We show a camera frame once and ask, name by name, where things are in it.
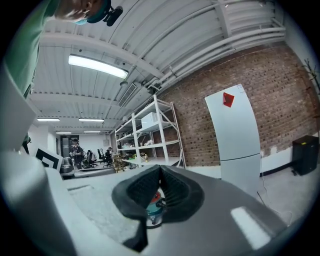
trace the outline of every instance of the metal shelving unit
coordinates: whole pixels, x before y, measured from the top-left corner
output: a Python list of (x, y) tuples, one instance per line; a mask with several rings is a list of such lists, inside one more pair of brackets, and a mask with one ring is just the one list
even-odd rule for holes
[[(171, 122), (167, 116), (165, 115), (166, 112), (172, 111), (174, 122)], [(141, 124), (141, 119), (148, 115), (149, 113), (156, 113), (157, 122), (155, 122), (152, 126), (149, 127), (142, 127), (137, 130), (137, 124)], [(176, 140), (166, 141), (164, 129), (173, 127), (176, 130), (177, 138)], [(177, 117), (174, 109), (174, 105), (172, 102), (167, 103), (157, 98), (156, 95), (153, 96), (153, 102), (147, 105), (144, 109), (142, 109), (139, 113), (135, 114), (132, 113), (131, 119), (128, 120), (125, 124), (123, 124), (120, 128), (115, 130), (115, 134), (121, 132), (128, 132), (129, 134), (117, 139), (116, 144), (118, 145), (119, 142), (129, 142), (134, 140), (134, 147), (127, 147), (117, 149), (118, 152), (125, 152), (125, 151), (135, 151), (136, 158), (132, 160), (125, 160), (124, 162), (128, 162), (131, 164), (135, 164), (138, 166), (146, 166), (146, 165), (168, 165), (173, 166), (176, 165), (179, 167), (181, 163), (185, 167), (185, 155), (181, 143), (181, 136), (180, 131), (177, 123)], [(156, 143), (152, 145), (146, 146), (139, 146), (138, 139), (143, 135), (150, 135), (150, 138), (154, 141), (153, 133), (160, 132), (161, 143)], [(179, 157), (169, 157), (167, 146), (172, 144), (179, 143), (180, 147), (180, 156)], [(157, 157), (156, 148), (163, 148), (164, 157)], [(140, 150), (143, 149), (152, 149), (153, 157), (148, 158), (148, 162), (146, 162), (142, 157), (140, 157)]]

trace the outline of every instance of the floor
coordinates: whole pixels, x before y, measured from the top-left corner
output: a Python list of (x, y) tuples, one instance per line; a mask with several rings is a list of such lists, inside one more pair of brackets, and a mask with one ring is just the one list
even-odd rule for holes
[[(314, 171), (294, 176), (291, 167), (261, 177), (258, 193), (289, 226), (308, 213), (320, 187), (320, 165)], [(259, 195), (256, 199), (262, 202)]]

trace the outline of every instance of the air vent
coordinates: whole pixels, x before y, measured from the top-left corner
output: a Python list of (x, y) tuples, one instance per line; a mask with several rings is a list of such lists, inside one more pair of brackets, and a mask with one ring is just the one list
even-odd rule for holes
[(118, 106), (122, 107), (127, 102), (127, 100), (130, 98), (130, 96), (134, 93), (134, 91), (136, 89), (137, 89), (137, 87), (135, 86), (134, 83), (132, 83), (129, 86), (128, 90), (126, 90), (126, 92), (124, 93), (124, 95), (120, 99)]

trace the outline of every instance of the cord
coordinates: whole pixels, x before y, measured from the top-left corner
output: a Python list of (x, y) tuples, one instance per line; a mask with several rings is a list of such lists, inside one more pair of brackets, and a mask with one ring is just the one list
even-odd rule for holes
[(264, 172), (262, 172), (262, 184), (263, 184), (263, 187), (264, 187), (264, 189), (265, 189), (266, 197), (268, 198), (269, 204), (268, 204), (268, 206), (265, 204), (265, 202), (262, 200), (259, 192), (257, 191), (257, 193), (258, 193), (258, 195), (259, 195), (262, 203), (263, 203), (265, 206), (267, 206), (269, 209), (273, 210), (274, 212), (276, 212), (276, 213), (279, 214), (279, 215), (282, 215), (282, 214), (285, 214), (285, 213), (290, 213), (290, 215), (291, 215), (291, 216), (290, 216), (290, 221), (289, 221), (289, 223), (287, 224), (288, 226), (290, 226), (290, 225), (291, 225), (291, 221), (292, 221), (292, 217), (293, 217), (293, 213), (292, 213), (291, 211), (279, 212), (279, 211), (277, 211), (277, 210), (275, 210), (275, 209), (273, 209), (273, 208), (270, 207), (270, 205), (271, 205), (271, 200), (270, 200), (270, 197), (269, 197), (269, 195), (268, 195), (268, 190), (267, 190), (267, 188), (266, 188), (266, 186), (265, 186)]

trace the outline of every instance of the electrical cable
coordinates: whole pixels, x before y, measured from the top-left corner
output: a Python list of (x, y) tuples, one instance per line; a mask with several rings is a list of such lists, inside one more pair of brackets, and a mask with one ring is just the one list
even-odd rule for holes
[[(260, 169), (262, 170), (262, 157), (261, 157), (261, 161), (260, 161)], [(265, 186), (264, 172), (262, 172), (262, 184), (263, 184), (263, 187), (264, 187), (264, 189), (265, 189), (266, 197), (268, 198), (269, 204), (268, 204), (268, 206), (267, 206), (267, 205), (265, 204), (265, 202), (262, 200), (260, 194), (257, 192), (257, 194), (259, 195), (262, 203), (263, 203), (265, 206), (267, 206), (269, 209), (273, 210), (274, 212), (276, 212), (276, 213), (279, 214), (279, 215), (282, 215), (282, 214), (285, 214), (285, 213), (290, 213), (290, 215), (291, 215), (291, 216), (290, 216), (290, 220), (289, 220), (289, 223), (287, 224), (287, 226), (290, 226), (290, 225), (291, 225), (292, 218), (293, 218), (293, 213), (292, 213), (291, 211), (279, 212), (279, 211), (271, 208), (271, 206), (270, 206), (270, 205), (271, 205), (271, 200), (270, 200), (270, 197), (269, 197), (269, 195), (268, 195), (268, 190), (267, 190), (267, 188), (266, 188), (266, 186)]]

